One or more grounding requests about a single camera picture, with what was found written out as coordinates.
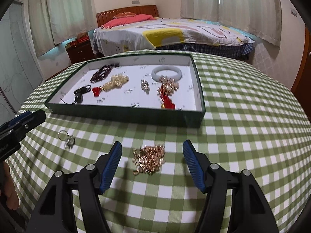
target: green box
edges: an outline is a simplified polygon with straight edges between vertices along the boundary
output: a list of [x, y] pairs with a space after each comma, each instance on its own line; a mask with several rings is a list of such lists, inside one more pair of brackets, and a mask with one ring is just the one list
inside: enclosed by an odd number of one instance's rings
[[[106, 80], [91, 84], [89, 79], [105, 64], [119, 63]], [[161, 109], [157, 88], [161, 86], [151, 78], [151, 71], [158, 65], [175, 65], [182, 70], [179, 89], [170, 98], [176, 110]], [[158, 74], [170, 76], [172, 71]], [[129, 82], [121, 89], [101, 92], [99, 98], [93, 92], [83, 95], [80, 105], [72, 105], [74, 90], [81, 86], [98, 87], [110, 80], [111, 75], [122, 73], [129, 76]], [[149, 95], [140, 87], [141, 79], [150, 85]], [[126, 123], [141, 123], [161, 126], [199, 128], [205, 114], [205, 103], [197, 68], [188, 54], [130, 54], [105, 57], [88, 61], [72, 73], [45, 102], [53, 114], [103, 119]]]

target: pillow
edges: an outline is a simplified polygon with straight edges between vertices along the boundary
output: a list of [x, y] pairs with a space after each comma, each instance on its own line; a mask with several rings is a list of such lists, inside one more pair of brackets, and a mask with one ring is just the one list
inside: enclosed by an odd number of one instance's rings
[[115, 15], [114, 19], [123, 18], [123, 17], [134, 17], [134, 16], [136, 16], [136, 14], [133, 12], [123, 12], [123, 13], [119, 13]]
[[142, 22], [142, 21], [147, 21], [147, 20], [156, 20], [156, 19], [153, 18], [151, 15], [139, 14], [133, 17], [123, 17], [123, 18], [112, 19], [111, 21], [102, 25], [101, 28], [110, 29], [112, 27], [119, 26], [119, 25], [137, 23], [137, 22]]

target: green and white checkered tablecloth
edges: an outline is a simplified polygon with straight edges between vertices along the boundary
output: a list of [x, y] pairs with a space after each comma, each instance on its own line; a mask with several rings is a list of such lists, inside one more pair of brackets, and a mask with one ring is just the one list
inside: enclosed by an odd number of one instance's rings
[[[150, 53], [143, 50], [122, 53]], [[157, 51], [159, 53], [180, 51]], [[311, 125], [293, 94], [251, 65], [228, 58], [192, 53], [206, 105], [199, 129], [119, 123], [50, 114], [44, 101], [82, 63], [39, 86], [19, 113], [44, 109], [46, 122], [27, 134], [9, 158], [21, 208], [30, 217], [56, 170], [76, 172], [120, 141], [123, 154], [111, 188], [100, 196], [113, 233], [193, 232], [205, 202], [194, 186], [182, 153], [190, 139], [199, 152], [226, 170], [250, 169], [261, 186], [281, 232], [297, 219], [310, 195]], [[65, 150], [57, 132], [76, 137]], [[166, 163], [152, 176], [133, 175], [132, 148], [163, 144]], [[230, 216], [228, 192], [222, 232]], [[84, 232], [78, 193], [74, 209]]]

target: screw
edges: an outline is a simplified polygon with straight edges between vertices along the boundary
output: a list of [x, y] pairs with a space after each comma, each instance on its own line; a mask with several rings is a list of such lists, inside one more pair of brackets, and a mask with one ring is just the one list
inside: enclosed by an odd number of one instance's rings
[[62, 176], [62, 174], [63, 173], [61, 171], [57, 171], [54, 173], [55, 177], [60, 177], [60, 176]]
[[89, 170], [89, 171], [92, 171], [94, 168], [95, 168], [94, 164], [89, 164], [89, 165], [86, 166], [86, 169]]
[[250, 176], [251, 175], [251, 171], [250, 170], [243, 170], [243, 174], [246, 175], [246, 176]]
[[219, 168], [218, 164], [216, 164], [216, 163], [211, 163], [210, 167], [213, 170], [217, 170]]

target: wall outlet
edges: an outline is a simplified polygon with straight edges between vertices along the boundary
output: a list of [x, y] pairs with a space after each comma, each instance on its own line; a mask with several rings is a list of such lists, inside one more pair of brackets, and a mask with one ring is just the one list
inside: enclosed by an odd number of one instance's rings
[[290, 8], [290, 11], [295, 17], [297, 17], [297, 11], [295, 9]]

